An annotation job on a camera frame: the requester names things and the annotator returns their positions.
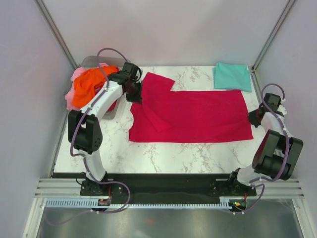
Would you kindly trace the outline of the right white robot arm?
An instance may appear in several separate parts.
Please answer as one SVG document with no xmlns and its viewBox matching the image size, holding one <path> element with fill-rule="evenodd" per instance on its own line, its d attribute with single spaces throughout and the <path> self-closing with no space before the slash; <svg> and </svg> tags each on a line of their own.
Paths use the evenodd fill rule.
<svg viewBox="0 0 317 238">
<path fill-rule="evenodd" d="M 261 126 L 265 136 L 257 149 L 251 165 L 232 172 L 227 182 L 228 192 L 240 194 L 264 180 L 275 182 L 291 178 L 304 143 L 286 128 L 284 117 L 270 112 L 264 113 Z"/>
</svg>

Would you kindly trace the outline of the crimson red t shirt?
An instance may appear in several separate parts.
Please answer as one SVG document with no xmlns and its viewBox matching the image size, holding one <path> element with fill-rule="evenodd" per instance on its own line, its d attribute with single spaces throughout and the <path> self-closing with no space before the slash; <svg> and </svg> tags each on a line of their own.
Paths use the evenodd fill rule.
<svg viewBox="0 0 317 238">
<path fill-rule="evenodd" d="M 146 74 L 142 102 L 131 106 L 129 141 L 224 143 L 253 139 L 241 91 L 173 91 L 174 83 L 170 78 Z"/>
</svg>

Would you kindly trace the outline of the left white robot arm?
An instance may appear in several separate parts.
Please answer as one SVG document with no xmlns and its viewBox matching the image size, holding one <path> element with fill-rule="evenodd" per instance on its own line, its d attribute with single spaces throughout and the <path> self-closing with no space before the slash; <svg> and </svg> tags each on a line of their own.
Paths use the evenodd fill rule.
<svg viewBox="0 0 317 238">
<path fill-rule="evenodd" d="M 68 115 L 70 155 L 81 156 L 86 169 L 86 178 L 81 184 L 82 196 L 106 195 L 111 188 L 100 156 L 103 141 L 100 121 L 124 94 L 132 102 L 141 101 L 142 83 L 138 81 L 141 75 L 140 69 L 132 72 L 121 70 L 109 75 L 105 86 L 86 106 L 79 111 L 71 110 Z"/>
</svg>

